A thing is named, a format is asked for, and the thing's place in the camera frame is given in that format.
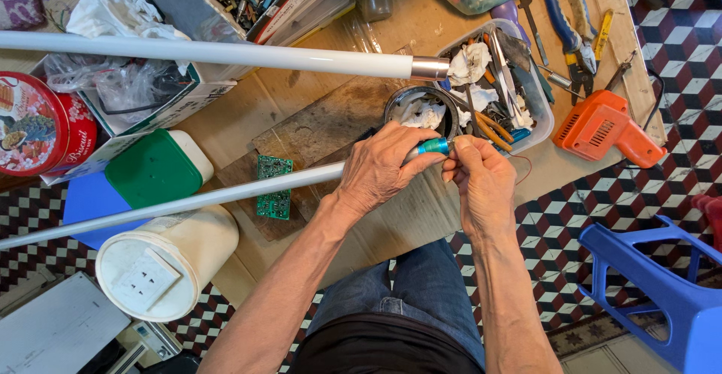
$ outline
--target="spring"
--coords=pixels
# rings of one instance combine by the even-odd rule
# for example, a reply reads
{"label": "spring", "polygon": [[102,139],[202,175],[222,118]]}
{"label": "spring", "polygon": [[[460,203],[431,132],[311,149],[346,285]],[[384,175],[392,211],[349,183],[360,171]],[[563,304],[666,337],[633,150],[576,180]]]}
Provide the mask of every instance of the spring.
{"label": "spring", "polygon": [[548,79],[549,82],[559,85],[564,89],[569,88],[569,85],[572,84],[572,80],[567,78],[566,76],[557,74],[554,71],[548,69],[547,67],[545,67],[543,65],[537,64],[537,66],[539,68],[543,68],[549,72],[549,76],[546,77],[546,79]]}

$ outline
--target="black power cord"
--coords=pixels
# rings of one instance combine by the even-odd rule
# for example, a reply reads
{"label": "black power cord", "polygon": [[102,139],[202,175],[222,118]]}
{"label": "black power cord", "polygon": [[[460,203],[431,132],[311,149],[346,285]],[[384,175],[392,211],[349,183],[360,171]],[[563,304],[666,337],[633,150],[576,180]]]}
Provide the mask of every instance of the black power cord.
{"label": "black power cord", "polygon": [[662,88],[659,89],[659,94],[657,95],[657,102],[654,103],[654,106],[652,107],[652,111],[649,112],[649,117],[647,118],[647,122],[644,123],[644,127],[642,130],[647,131],[647,126],[649,126],[649,122],[652,121],[652,118],[654,117],[654,114],[659,111],[659,104],[662,102],[662,97],[664,96],[664,79],[657,74],[657,72],[653,69],[647,68],[647,74],[652,75],[654,78],[659,81]]}

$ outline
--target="red stool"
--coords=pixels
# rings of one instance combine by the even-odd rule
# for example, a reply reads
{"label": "red stool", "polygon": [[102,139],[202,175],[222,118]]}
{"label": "red stool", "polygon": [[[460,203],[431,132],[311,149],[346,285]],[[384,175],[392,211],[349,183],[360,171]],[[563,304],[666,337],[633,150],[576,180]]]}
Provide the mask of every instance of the red stool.
{"label": "red stool", "polygon": [[722,197],[698,194],[692,197],[692,206],[707,216],[715,236],[713,247],[722,253]]}

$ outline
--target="white bucket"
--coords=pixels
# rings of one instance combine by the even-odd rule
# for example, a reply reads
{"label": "white bucket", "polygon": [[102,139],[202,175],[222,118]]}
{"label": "white bucket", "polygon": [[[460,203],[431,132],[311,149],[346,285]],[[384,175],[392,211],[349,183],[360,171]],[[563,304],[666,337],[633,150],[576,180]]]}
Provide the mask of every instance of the white bucket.
{"label": "white bucket", "polygon": [[238,245],[238,226],[221,205],[157,217],[108,239],[95,272],[123,312],[150,322],[182,318]]}

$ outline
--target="jeans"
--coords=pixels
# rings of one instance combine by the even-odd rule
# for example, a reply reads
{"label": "jeans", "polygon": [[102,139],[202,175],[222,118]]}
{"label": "jeans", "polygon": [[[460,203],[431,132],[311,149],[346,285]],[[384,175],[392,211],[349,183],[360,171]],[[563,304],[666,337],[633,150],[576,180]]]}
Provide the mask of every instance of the jeans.
{"label": "jeans", "polygon": [[446,240],[431,242],[397,257],[393,290],[388,266],[387,260],[362,268],[329,286],[306,336],[352,313],[397,313],[447,333],[484,368],[484,347],[472,305]]}

